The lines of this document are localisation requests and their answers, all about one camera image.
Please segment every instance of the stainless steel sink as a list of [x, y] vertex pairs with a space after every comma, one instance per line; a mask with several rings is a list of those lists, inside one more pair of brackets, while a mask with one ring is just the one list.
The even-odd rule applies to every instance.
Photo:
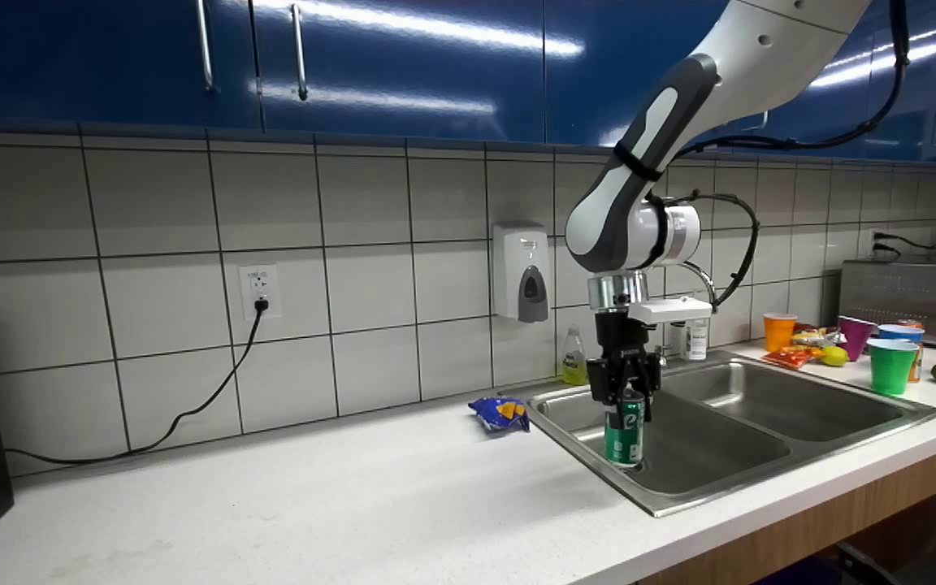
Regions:
[[932, 420], [936, 410], [719, 359], [662, 375], [636, 468], [602, 459], [609, 407], [584, 388], [529, 398], [529, 417], [581, 466], [659, 518]]

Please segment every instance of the pink object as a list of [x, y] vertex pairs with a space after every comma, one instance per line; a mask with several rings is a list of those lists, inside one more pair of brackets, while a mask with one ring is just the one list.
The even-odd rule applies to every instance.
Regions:
[[854, 316], [837, 316], [837, 332], [845, 336], [847, 359], [858, 360], [878, 326]]

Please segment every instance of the white tile wall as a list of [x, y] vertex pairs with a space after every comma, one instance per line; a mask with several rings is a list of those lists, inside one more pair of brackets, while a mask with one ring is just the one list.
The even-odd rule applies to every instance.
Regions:
[[[562, 236], [602, 168], [605, 153], [0, 134], [8, 441], [64, 459], [153, 441], [243, 351], [242, 268], [276, 268], [278, 307], [234, 383], [169, 444], [547, 383], [568, 329], [589, 359], [602, 351]], [[714, 345], [759, 336], [764, 311], [833, 322], [827, 272], [867, 256], [872, 232], [936, 233], [936, 168], [681, 160], [658, 193], [691, 190], [738, 193], [764, 220]], [[749, 220], [696, 208], [691, 260], [724, 287]], [[548, 322], [490, 319], [493, 220], [551, 233]], [[702, 287], [659, 268], [650, 294]]]

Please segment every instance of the green cup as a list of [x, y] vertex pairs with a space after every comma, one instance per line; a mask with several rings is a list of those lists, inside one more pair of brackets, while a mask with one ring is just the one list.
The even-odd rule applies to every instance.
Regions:
[[867, 342], [867, 351], [872, 351], [872, 389], [884, 398], [904, 394], [920, 345], [904, 338], [873, 338]]

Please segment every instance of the kitchen counter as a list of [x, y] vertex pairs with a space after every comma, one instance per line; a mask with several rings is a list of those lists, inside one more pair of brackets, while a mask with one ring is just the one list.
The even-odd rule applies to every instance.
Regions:
[[[867, 359], [806, 371], [867, 383]], [[936, 420], [653, 521], [454, 401], [26, 477], [0, 583], [635, 583], [930, 454]]]

